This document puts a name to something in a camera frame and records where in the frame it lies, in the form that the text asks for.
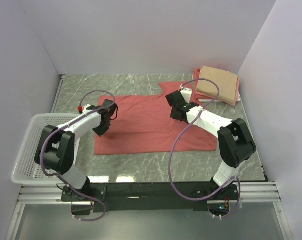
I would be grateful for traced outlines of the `white plastic laundry basket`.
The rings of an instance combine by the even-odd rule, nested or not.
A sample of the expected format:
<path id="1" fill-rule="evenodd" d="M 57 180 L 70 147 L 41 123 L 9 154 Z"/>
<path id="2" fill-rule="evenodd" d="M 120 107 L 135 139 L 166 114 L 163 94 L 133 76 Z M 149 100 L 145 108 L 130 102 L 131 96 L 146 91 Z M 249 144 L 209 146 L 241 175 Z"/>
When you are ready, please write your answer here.
<path id="1" fill-rule="evenodd" d="M 55 176 L 44 175 L 41 167 L 34 162 L 34 156 L 45 126 L 58 126 L 77 116 L 77 114 L 72 113 L 44 113 L 31 119 L 11 173 L 13 183 L 26 186 L 46 186 L 61 183 Z"/>

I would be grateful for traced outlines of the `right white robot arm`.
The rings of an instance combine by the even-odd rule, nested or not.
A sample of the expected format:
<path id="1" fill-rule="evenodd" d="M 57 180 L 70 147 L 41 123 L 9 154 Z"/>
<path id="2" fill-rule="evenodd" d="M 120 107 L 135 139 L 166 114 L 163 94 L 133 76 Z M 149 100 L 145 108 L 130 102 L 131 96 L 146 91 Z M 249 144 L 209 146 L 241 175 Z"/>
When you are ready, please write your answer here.
<path id="1" fill-rule="evenodd" d="M 256 145 L 246 122 L 238 118 L 226 119 L 213 114 L 195 102 L 187 102 L 182 91 L 174 91 L 165 96 L 171 107 L 170 117 L 187 123 L 187 127 L 178 135 L 170 151 L 168 163 L 169 181 L 178 195 L 171 176 L 171 159 L 174 149 L 182 135 L 195 126 L 213 135 L 218 140 L 222 162 L 211 180 L 211 197 L 220 200 L 228 193 L 228 186 L 236 179 L 240 167 L 256 152 Z"/>

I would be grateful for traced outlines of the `folded white t shirt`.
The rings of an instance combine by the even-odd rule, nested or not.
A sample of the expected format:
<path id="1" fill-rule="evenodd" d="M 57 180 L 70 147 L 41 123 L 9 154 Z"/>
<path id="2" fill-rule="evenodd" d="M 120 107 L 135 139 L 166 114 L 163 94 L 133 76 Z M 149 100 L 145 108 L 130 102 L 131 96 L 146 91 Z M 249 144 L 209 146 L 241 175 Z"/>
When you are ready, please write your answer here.
<path id="1" fill-rule="evenodd" d="M 206 98 L 203 98 L 203 99 L 197 99 L 199 102 L 203 102 L 203 103 L 207 103 L 207 102 L 210 102 L 212 99 L 206 99 Z M 214 102 L 216 102 L 216 103 L 223 103 L 223 101 L 221 101 L 221 100 L 219 100 L 219 99 L 216 99 Z M 240 96 L 238 96 L 238 99 L 237 99 L 237 101 L 236 102 L 241 102 L 241 97 Z"/>

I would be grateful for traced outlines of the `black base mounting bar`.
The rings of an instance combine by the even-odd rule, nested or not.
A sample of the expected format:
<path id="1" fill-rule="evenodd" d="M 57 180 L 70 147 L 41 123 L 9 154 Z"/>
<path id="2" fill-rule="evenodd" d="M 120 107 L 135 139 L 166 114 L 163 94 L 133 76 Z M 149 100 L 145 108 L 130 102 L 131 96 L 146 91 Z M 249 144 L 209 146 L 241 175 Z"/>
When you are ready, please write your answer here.
<path id="1" fill-rule="evenodd" d="M 89 215 L 90 212 L 106 211 L 148 211 L 148 210 L 193 210 L 208 211 L 208 201 L 219 202 L 212 206 L 215 215 L 226 215 L 229 202 L 239 198 L 236 184 L 218 190 L 213 182 L 178 182 L 178 190 L 187 197 L 180 197 L 170 183 L 91 183 L 83 193 L 95 201 L 84 198 L 68 187 L 63 187 L 61 201 L 71 203 L 74 215 Z M 204 197 L 213 194 L 208 200 Z"/>

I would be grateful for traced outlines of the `red t shirt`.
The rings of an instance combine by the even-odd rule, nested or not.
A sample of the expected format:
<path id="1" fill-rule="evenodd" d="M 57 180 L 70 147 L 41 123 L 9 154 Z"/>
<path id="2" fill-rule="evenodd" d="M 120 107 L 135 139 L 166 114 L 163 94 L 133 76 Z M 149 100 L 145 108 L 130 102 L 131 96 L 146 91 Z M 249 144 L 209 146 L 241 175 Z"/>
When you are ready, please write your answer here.
<path id="1" fill-rule="evenodd" d="M 191 126 L 177 144 L 174 141 L 187 123 L 171 119 L 166 95 L 179 89 L 181 83 L 161 82 L 158 95 L 118 95 L 117 117 L 101 137 L 94 136 L 95 155 L 120 155 L 175 151 L 214 151 L 217 138 Z"/>

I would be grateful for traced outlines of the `folded pink t shirt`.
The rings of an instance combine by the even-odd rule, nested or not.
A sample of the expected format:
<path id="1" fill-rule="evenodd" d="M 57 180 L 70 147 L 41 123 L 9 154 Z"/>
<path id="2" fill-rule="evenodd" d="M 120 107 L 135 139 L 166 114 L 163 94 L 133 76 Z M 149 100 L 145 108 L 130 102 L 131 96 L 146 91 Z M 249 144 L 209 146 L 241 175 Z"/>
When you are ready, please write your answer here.
<path id="1" fill-rule="evenodd" d="M 201 69 L 200 68 L 194 68 L 194 70 L 193 70 L 193 75 L 192 75 L 192 79 L 194 80 L 194 79 L 198 79 L 199 78 L 199 76 L 200 76 L 200 71 L 201 71 Z M 240 80 L 240 78 L 238 78 L 238 83 L 237 83 L 237 89 L 236 89 L 236 95 L 235 95 L 235 102 L 237 101 L 237 99 L 238 99 L 238 96 L 240 96 L 239 95 L 239 80 Z M 195 89 L 196 89 L 196 87 L 197 87 L 197 84 L 198 84 L 198 81 L 195 81 L 194 82 L 194 87 L 195 87 Z M 208 97 L 208 96 L 206 96 L 206 95 L 204 95 L 203 93 L 201 93 L 201 92 L 198 92 L 197 90 L 195 90 L 195 99 L 197 100 L 197 99 L 201 99 L 201 98 L 203 98 L 203 99 L 212 99 L 212 97 Z"/>

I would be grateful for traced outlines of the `folded beige t shirt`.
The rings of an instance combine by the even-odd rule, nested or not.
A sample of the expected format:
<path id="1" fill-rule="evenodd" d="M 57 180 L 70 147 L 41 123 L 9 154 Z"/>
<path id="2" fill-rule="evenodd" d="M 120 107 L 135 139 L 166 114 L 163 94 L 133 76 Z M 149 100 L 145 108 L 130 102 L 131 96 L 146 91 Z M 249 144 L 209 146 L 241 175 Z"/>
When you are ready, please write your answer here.
<path id="1" fill-rule="evenodd" d="M 198 79 L 201 78 L 210 80 L 218 86 L 219 96 L 217 99 L 235 106 L 238 75 L 218 68 L 203 66 Z M 216 86 L 208 81 L 198 80 L 196 90 L 206 96 L 212 97 L 212 99 L 217 96 Z"/>

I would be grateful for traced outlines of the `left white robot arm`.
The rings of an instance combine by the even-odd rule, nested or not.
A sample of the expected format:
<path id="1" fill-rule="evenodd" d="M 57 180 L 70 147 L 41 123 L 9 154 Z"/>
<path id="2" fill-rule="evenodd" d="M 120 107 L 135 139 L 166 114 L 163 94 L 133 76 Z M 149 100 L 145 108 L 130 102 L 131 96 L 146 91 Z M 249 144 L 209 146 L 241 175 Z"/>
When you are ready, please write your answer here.
<path id="1" fill-rule="evenodd" d="M 61 178 L 73 189 L 79 201 L 85 201 L 91 194 L 90 180 L 74 164 L 75 142 L 85 133 L 93 131 L 102 136 L 117 115 L 118 106 L 111 100 L 102 105 L 78 106 L 79 116 L 59 126 L 47 125 L 43 128 L 34 156 L 44 175 Z"/>

